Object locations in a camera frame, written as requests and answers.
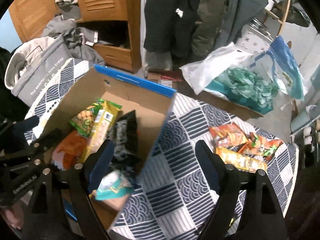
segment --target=green snack bag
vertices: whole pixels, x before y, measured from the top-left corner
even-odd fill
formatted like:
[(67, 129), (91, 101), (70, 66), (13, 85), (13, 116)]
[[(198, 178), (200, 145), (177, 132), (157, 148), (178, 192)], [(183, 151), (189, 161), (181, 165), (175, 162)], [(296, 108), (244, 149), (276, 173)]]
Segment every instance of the green snack bag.
[(72, 118), (69, 123), (76, 128), (78, 133), (83, 136), (88, 136), (94, 124), (94, 120), (97, 117), (99, 110), (102, 108), (105, 100), (98, 99), (91, 106), (88, 106), (85, 110), (81, 111), (77, 116)]

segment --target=laundry basket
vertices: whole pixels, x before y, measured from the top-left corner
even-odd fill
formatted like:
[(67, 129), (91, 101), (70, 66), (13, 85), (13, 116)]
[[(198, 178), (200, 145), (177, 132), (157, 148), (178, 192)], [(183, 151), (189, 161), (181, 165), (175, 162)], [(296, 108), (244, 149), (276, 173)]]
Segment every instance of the laundry basket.
[(22, 44), (8, 64), (4, 83), (12, 94), (31, 106), (41, 90), (71, 58), (63, 36), (44, 37)]

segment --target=black snack bag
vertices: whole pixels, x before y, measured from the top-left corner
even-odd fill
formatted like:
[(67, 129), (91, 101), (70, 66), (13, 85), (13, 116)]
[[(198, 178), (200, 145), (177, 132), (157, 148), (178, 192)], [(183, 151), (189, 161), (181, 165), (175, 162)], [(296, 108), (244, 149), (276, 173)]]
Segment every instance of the black snack bag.
[(106, 136), (116, 144), (110, 167), (113, 170), (122, 171), (132, 186), (136, 184), (135, 165), (140, 161), (140, 158), (136, 156), (138, 151), (137, 129), (136, 111), (133, 110), (120, 117)]

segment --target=red snack bag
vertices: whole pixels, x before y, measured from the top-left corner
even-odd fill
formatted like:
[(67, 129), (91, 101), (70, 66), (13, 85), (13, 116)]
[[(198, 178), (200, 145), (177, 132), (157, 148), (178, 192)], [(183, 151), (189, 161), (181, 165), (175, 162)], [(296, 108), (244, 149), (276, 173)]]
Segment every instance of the red snack bag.
[(87, 139), (73, 130), (55, 148), (51, 162), (60, 170), (69, 170), (78, 162), (86, 146)]
[(210, 127), (209, 131), (212, 138), (215, 140), (216, 146), (238, 146), (248, 141), (245, 133), (234, 122), (218, 127)]
[(248, 142), (238, 153), (267, 157), (273, 155), (282, 143), (280, 139), (267, 141), (263, 136), (251, 132)]

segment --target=barcode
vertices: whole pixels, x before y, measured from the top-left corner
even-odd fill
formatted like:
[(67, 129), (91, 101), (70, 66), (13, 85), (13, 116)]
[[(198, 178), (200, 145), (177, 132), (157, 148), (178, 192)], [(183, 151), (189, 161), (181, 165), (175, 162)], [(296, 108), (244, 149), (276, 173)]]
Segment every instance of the barcode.
[(99, 112), (98, 112), (98, 115), (96, 117), (96, 120), (94, 122), (100, 122), (100, 119), (101, 119), (103, 113), (104, 113), (104, 110), (100, 109)]
[(113, 118), (113, 114), (111, 114), (109, 112), (104, 113), (104, 119), (106, 119), (107, 121), (111, 122), (112, 118)]

